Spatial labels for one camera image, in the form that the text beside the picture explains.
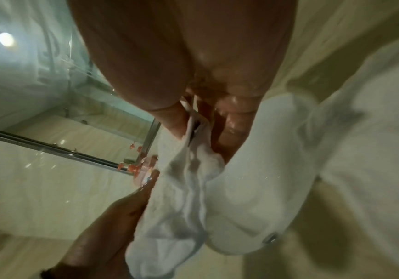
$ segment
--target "hand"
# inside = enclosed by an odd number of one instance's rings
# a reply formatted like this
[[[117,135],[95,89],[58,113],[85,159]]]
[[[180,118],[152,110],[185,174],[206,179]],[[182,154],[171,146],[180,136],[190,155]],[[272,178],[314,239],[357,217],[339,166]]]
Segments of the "hand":
[[[123,99],[175,136],[198,96],[228,162],[284,58],[296,0],[68,0],[88,51]]]
[[[152,190],[139,191],[114,202],[74,241],[62,260],[51,270],[54,279],[126,279],[124,255]]]

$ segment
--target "white cloth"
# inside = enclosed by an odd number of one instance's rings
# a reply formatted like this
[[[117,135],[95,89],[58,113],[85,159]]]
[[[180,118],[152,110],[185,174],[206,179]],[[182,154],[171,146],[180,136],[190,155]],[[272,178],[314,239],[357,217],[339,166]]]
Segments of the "white cloth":
[[[204,244],[206,182],[224,170],[210,147],[209,122],[190,109],[181,141],[164,131],[160,137],[160,176],[126,251],[135,279],[171,278],[175,269]]]
[[[371,55],[298,135],[322,178],[399,264],[399,41]]]

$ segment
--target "shower enclosure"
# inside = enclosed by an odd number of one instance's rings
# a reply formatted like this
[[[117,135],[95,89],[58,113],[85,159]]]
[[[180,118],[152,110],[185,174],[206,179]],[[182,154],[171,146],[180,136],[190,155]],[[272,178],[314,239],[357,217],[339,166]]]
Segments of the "shower enclosure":
[[[158,129],[91,61],[65,0],[0,0],[0,140],[127,173]]]

